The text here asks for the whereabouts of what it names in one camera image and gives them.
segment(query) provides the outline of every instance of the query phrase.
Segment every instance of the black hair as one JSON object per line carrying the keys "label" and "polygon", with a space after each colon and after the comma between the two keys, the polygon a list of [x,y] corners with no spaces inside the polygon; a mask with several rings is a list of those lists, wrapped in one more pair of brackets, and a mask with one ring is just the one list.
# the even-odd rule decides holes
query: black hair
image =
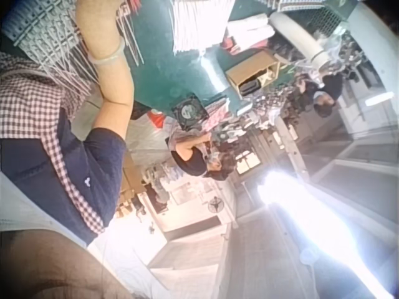
{"label": "black hair", "polygon": [[335,102],[333,105],[318,105],[318,104],[313,105],[314,111],[316,111],[316,113],[322,118],[330,116],[332,113],[332,107],[334,106]]}
{"label": "black hair", "polygon": [[212,178],[215,181],[225,181],[229,174],[231,174],[236,168],[236,160],[230,153],[224,152],[221,160],[222,169],[219,171],[207,171],[204,178]]}

